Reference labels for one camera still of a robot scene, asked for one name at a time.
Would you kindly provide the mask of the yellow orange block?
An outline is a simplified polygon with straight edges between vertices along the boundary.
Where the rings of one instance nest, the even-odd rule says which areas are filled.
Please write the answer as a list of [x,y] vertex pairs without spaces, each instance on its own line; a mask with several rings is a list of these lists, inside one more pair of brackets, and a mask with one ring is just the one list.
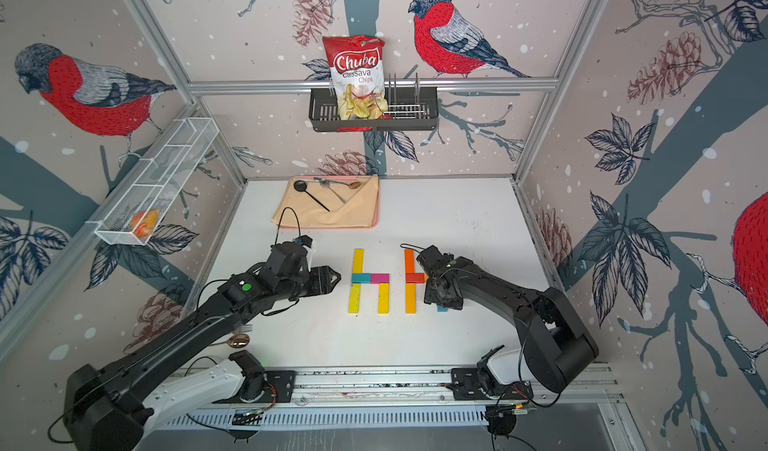
[[416,285],[407,283],[405,286],[405,313],[413,315],[417,312]]

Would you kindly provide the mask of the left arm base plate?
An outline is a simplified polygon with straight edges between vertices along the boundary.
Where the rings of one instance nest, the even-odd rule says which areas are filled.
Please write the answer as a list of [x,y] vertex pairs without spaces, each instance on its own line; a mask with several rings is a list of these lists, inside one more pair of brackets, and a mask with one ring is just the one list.
[[297,372],[293,370],[266,370],[260,375],[246,377],[237,393],[241,403],[279,404],[291,401]]

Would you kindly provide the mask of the lime yellow block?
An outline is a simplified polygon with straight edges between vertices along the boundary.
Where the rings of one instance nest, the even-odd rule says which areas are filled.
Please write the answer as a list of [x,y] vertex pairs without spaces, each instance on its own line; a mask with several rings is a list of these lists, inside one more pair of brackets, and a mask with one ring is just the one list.
[[388,315],[390,310],[390,285],[388,283],[380,283],[378,289],[378,306],[377,312],[379,315]]

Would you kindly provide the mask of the teal small block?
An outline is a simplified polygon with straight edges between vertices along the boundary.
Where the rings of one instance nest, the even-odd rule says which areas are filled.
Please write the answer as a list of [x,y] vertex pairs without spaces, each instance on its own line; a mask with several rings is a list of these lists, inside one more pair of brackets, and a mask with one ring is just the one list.
[[370,284],[371,274],[370,273],[353,273],[351,277],[351,282],[353,284]]

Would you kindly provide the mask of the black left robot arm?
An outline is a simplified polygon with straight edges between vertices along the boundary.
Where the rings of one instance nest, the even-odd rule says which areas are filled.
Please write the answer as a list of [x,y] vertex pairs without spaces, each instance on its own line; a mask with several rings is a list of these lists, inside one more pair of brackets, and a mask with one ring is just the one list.
[[220,282],[195,312],[139,350],[101,369],[70,375],[62,422],[79,450],[132,450],[159,427],[215,401],[254,402],[269,389],[260,362],[237,351],[213,367],[176,381],[170,376],[223,336],[280,300],[332,292],[341,276],[310,267],[310,239],[275,244],[266,262]]

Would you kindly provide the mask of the red small block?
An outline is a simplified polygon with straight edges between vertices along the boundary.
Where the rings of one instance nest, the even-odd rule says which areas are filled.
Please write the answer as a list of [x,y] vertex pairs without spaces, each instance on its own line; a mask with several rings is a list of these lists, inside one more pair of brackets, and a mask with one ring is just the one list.
[[407,284],[424,284],[427,276],[424,273],[407,273],[405,280]]

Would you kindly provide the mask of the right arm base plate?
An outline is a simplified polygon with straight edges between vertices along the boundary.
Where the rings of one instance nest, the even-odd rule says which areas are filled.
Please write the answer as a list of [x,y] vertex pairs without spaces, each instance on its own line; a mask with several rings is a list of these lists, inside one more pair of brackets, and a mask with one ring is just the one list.
[[452,368],[446,385],[456,401],[523,400],[533,393],[529,382],[499,383],[489,371],[477,368]]

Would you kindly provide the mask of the yellow long block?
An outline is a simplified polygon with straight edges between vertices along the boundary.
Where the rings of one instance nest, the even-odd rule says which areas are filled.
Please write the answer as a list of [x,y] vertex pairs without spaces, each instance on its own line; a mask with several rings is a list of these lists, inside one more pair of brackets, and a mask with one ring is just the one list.
[[361,302],[361,285],[359,283],[353,283],[350,286],[348,313],[352,315],[358,314],[360,310],[360,302]]

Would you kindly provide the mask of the orange long block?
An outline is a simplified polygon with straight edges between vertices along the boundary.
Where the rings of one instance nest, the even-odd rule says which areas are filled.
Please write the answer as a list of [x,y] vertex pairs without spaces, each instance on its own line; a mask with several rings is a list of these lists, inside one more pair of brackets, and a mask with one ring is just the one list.
[[414,274],[416,272],[414,251],[412,249],[405,249],[404,258],[405,258],[405,272],[407,274]]

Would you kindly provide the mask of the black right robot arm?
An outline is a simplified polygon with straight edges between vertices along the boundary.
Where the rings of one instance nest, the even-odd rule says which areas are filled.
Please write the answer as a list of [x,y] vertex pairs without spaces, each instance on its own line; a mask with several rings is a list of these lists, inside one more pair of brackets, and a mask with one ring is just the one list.
[[468,299],[510,322],[521,364],[549,391],[564,391],[598,357],[596,341],[562,291],[508,282],[436,246],[418,252],[416,261],[427,275],[425,303],[459,311]]

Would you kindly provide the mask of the magenta block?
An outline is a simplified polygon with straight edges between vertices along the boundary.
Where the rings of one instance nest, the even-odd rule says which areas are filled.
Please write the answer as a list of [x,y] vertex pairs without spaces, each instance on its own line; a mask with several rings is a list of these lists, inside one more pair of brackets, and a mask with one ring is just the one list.
[[370,274],[370,283],[371,284],[389,284],[390,283],[390,275],[384,274],[384,273],[371,273]]

